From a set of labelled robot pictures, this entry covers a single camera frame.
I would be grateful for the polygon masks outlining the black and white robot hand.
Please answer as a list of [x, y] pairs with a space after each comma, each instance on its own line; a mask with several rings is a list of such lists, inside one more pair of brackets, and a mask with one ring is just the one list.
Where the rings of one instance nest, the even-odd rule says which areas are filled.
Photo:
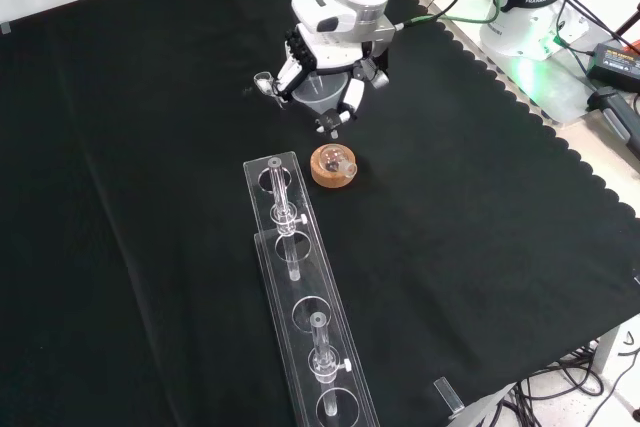
[[292, 100], [316, 115], [316, 131], [333, 139], [357, 118], [365, 89], [389, 84], [388, 49], [395, 27], [383, 18], [355, 42], [315, 33], [298, 24], [285, 35], [286, 61], [267, 94], [283, 105]]

